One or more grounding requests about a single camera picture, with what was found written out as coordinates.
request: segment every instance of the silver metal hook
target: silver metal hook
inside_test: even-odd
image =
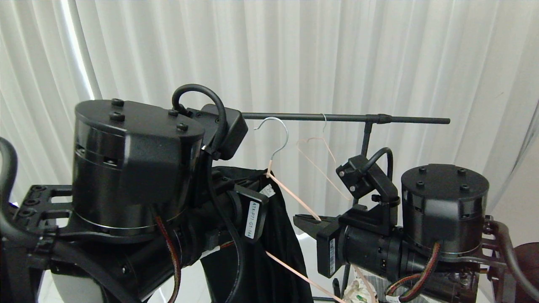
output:
[[[326,117],[326,114],[321,114],[324,116],[324,128],[322,128],[322,134],[324,133],[324,130],[326,130],[326,126],[328,126],[328,118]]]
[[[262,122],[260,123],[260,125],[259,125],[258,127],[255,127],[254,130],[259,129],[259,128],[262,126],[262,124],[264,124],[264,122],[266,122],[267,120],[277,120],[277,121],[281,122],[282,126],[283,126],[283,127],[285,128],[285,130],[286,130],[286,141],[285,141],[285,144],[283,144],[283,146],[281,146],[281,147],[279,147],[277,150],[275,150],[275,151],[273,152],[273,154],[271,155],[271,158],[269,158],[270,161],[273,161],[273,156],[275,156],[275,154],[276,154],[278,151],[282,150],[282,149],[286,146],[286,144],[288,144],[288,127],[286,127],[286,124],[285,124],[281,119],[279,119],[279,118],[275,118],[275,117],[267,117],[267,118],[265,118],[264,120],[262,120]]]

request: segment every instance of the curtain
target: curtain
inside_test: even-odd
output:
[[[12,200],[30,184],[71,182],[81,100],[170,108],[174,89],[194,82],[244,112],[451,118],[374,125],[368,155],[393,150],[397,187],[421,164],[482,173],[490,212],[538,130],[536,16],[536,1],[1,1],[0,135],[19,153]],[[210,100],[190,93],[181,103]],[[236,156],[217,164],[266,167],[285,136],[276,122],[254,131],[259,122],[249,121]],[[277,177],[319,214],[347,210],[296,142],[324,136],[338,165],[360,153],[363,125],[286,125]],[[300,147],[346,191],[323,144]],[[305,213],[293,199],[287,206]]]

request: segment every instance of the clothing rack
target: clothing rack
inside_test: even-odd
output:
[[[406,116],[390,116],[386,114],[369,114],[369,115],[341,115],[341,114],[299,114],[299,113],[242,113],[244,119],[262,120],[267,117],[275,117],[281,120],[293,121],[339,121],[339,122],[364,122],[363,143],[361,145],[361,154],[367,155],[369,149],[370,134],[373,124],[386,123],[422,123],[422,124],[449,124],[449,118],[425,118],[425,117],[406,117]],[[352,206],[358,203],[358,199],[352,201]],[[342,279],[341,289],[338,288],[338,280],[333,280],[335,295],[342,298],[344,290],[348,285],[348,276],[350,275],[350,265],[344,267],[344,275]],[[314,297],[315,301],[333,301],[331,298]]]

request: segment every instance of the white label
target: white label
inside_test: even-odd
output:
[[[400,303],[399,297],[393,297],[391,295],[385,296],[385,300],[389,303]]]
[[[268,184],[266,185],[266,187],[262,188],[260,193],[268,198],[271,198],[273,195],[275,195],[275,191],[273,191],[273,187],[271,187],[271,184]]]
[[[257,228],[258,208],[259,204],[251,201],[249,204],[249,212],[247,213],[247,224],[245,225],[245,237],[254,239],[254,233]]]
[[[329,241],[329,274],[335,272],[335,238]]]

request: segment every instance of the black fabric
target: black fabric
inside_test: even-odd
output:
[[[236,184],[261,191],[271,184],[275,195],[269,198],[264,231],[255,244],[245,243],[246,277],[234,302],[310,303],[313,296],[309,283],[267,256],[270,252],[298,272],[306,275],[301,247],[288,218],[285,200],[279,186],[267,178],[265,170],[236,167],[215,167]],[[224,301],[236,274],[236,251],[227,247],[202,259],[212,300]]]

